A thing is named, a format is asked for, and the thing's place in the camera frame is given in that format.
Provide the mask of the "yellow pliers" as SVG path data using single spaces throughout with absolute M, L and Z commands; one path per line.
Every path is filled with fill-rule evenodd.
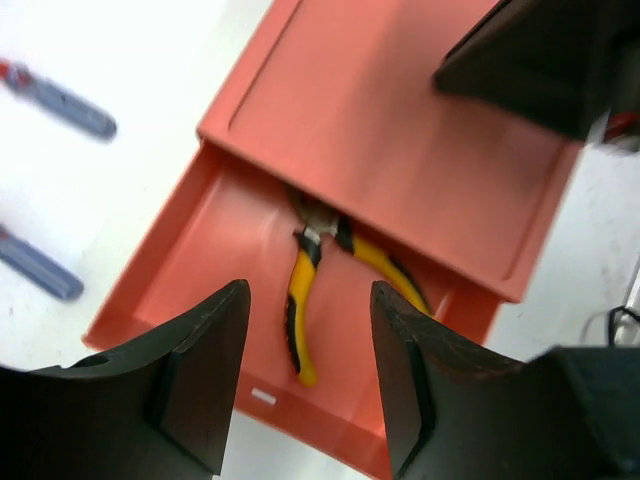
M 418 282 L 387 250 L 354 228 L 351 218 L 324 202 L 289 186 L 288 198 L 303 223 L 293 232 L 298 245 L 285 307 L 287 348 L 298 381 L 305 387 L 317 383 L 317 373 L 306 339 L 305 317 L 310 292 L 322 259 L 322 243 L 331 237 L 345 253 L 377 270 L 418 311 L 431 316 L 433 309 Z

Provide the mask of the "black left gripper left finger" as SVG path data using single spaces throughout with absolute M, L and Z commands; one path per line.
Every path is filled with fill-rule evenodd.
M 250 287 L 72 366 L 1 371 L 5 479 L 210 479 L 220 474 Z

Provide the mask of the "blue red screwdriver right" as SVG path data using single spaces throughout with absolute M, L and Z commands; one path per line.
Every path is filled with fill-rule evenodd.
M 1 59 L 1 81 L 14 95 L 92 137 L 111 141 L 117 134 L 118 126 L 111 114 L 75 92 L 34 74 L 26 65 Z

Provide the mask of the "blue red screwdriver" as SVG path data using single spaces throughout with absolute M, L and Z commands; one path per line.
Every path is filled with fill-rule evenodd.
M 75 92 L 34 74 L 26 65 L 1 59 L 1 81 L 14 95 L 92 137 L 111 141 L 117 134 L 118 126 L 111 114 Z
M 59 300 L 73 301 L 84 292 L 84 284 L 76 275 L 4 226 L 1 261 Z

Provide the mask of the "salmon red drawer box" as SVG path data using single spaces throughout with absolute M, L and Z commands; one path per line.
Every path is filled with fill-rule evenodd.
M 369 317 L 377 275 L 332 242 L 308 300 L 318 374 L 296 379 L 286 289 L 294 184 L 411 269 L 439 320 L 482 342 L 521 300 L 578 154 L 485 103 L 434 91 L 488 1 L 275 1 L 204 116 L 200 148 L 85 335 L 107 350 L 248 281 L 235 405 L 377 479 L 391 475 Z

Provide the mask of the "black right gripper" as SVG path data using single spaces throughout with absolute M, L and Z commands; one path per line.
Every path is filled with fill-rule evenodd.
M 639 140 L 639 4 L 501 1 L 447 53 L 438 90 L 498 106 L 573 140 Z

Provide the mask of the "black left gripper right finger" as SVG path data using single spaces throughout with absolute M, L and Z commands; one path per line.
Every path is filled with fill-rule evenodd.
M 520 362 L 382 281 L 370 315 L 394 478 L 638 477 L 636 348 L 555 347 Z

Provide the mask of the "blue red screwdriver left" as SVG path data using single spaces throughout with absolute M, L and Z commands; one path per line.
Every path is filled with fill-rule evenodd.
M 84 292 L 84 284 L 76 275 L 4 226 L 1 261 L 59 300 L 73 301 Z

